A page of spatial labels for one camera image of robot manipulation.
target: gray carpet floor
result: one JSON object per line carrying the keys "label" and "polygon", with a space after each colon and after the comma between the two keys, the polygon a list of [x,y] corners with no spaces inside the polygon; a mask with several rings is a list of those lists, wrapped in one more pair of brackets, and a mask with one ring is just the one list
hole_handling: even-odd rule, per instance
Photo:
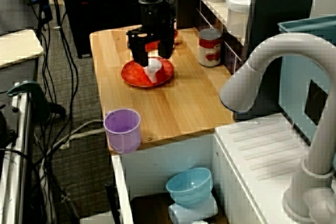
{"label": "gray carpet floor", "polygon": [[[52,10],[54,19],[49,23],[51,43],[48,65],[55,85],[57,103],[67,110],[65,120],[56,118],[54,121],[50,134],[51,139],[54,139],[68,118],[71,74],[63,50],[60,32],[54,29],[57,24],[53,6]],[[61,15],[63,13],[64,7],[61,6]],[[75,129],[89,120],[101,119],[102,114],[92,58],[79,59],[77,57],[67,17],[64,20],[63,28],[79,72],[79,88],[73,103],[72,129]],[[41,57],[39,59],[38,82],[43,87],[42,65],[43,58]],[[102,127],[102,124],[95,123],[83,129],[83,131],[100,127]],[[61,134],[59,139],[66,136],[68,132],[69,128]],[[38,137],[41,135],[39,127],[35,128],[35,133]],[[38,146],[35,146],[34,160],[40,157],[41,151]],[[52,168],[59,186],[70,195],[81,218],[110,210],[104,182],[113,179],[113,168],[110,164],[104,133],[73,140],[69,149],[58,150],[53,156]],[[65,204],[60,203],[59,192],[57,189],[54,189],[54,192],[58,223],[71,223]]]}

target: purple cup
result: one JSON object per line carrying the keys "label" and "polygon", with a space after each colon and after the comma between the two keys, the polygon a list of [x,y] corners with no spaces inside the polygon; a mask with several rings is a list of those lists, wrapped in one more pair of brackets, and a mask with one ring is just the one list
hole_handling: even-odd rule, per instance
{"label": "purple cup", "polygon": [[141,144],[140,115],[131,109],[110,111],[104,119],[109,143],[120,154],[131,153]]}

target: white faucet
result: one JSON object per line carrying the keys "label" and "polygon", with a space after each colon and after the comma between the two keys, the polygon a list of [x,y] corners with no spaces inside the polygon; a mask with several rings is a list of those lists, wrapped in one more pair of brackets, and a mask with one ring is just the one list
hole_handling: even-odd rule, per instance
{"label": "white faucet", "polygon": [[303,33],[271,37],[259,44],[223,85],[219,98],[231,111],[248,111],[269,64],[288,55],[304,56],[318,64],[327,73],[330,91],[310,151],[294,174],[282,204],[287,215],[299,223],[336,223],[336,200],[331,189],[336,153],[336,47],[322,38]]}

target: white cup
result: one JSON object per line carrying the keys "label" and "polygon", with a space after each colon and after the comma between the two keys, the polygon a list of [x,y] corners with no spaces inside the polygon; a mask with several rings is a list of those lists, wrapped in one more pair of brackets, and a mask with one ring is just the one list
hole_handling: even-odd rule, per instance
{"label": "white cup", "polygon": [[194,206],[181,206],[174,203],[168,207],[169,217],[173,224],[191,224],[218,214],[216,200],[212,194]]}
{"label": "white cup", "polygon": [[162,68],[162,63],[156,58],[148,59],[148,66],[143,68],[143,71],[151,80],[152,83],[156,83],[156,73]]}

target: teal bin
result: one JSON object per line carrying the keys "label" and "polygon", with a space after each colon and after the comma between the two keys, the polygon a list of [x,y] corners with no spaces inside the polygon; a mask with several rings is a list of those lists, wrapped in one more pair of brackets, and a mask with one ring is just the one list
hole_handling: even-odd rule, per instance
{"label": "teal bin", "polygon": [[[336,15],[307,18],[278,24],[281,33],[307,33],[336,45]],[[301,56],[282,58],[279,105],[312,141],[317,126],[305,114],[311,81],[329,93],[327,74],[313,61]]]}

